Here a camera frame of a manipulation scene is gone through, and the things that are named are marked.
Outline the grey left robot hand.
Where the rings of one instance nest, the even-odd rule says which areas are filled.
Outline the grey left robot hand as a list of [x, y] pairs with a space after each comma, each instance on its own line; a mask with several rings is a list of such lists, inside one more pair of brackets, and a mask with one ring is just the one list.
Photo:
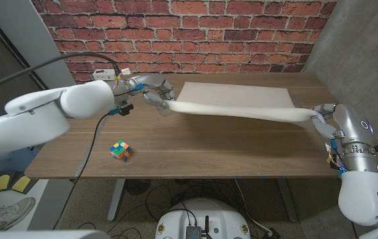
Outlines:
[[159, 109], [167, 109], [166, 100], [174, 101], [173, 86], [161, 74], [148, 74], [118, 80], [112, 88], [115, 103], [128, 106], [130, 98], [141, 94], [143, 100]]

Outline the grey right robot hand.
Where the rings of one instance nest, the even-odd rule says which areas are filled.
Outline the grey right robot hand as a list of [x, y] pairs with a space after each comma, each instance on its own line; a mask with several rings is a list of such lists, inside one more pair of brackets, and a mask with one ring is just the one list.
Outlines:
[[330, 142], [330, 161], [345, 171], [378, 173], [374, 133], [368, 120], [344, 104], [321, 104], [312, 108], [316, 132]]

